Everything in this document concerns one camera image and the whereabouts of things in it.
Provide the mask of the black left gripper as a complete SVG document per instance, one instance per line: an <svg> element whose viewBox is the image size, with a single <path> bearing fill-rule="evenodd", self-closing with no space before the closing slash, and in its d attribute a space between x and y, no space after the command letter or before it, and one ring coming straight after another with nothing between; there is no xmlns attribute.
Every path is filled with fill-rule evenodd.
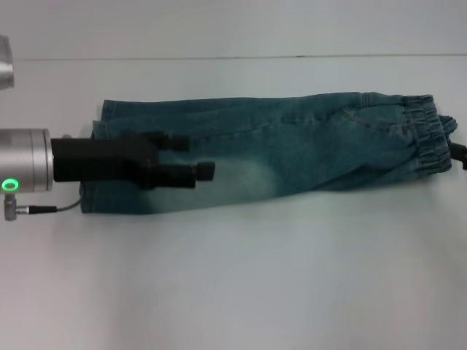
<svg viewBox="0 0 467 350"><path fill-rule="evenodd" d="M128 181L141 188L195 188L214 179L215 163L158 164L162 150L188 152L190 139L124 131L116 139L52 139L55 182Z"/></svg>

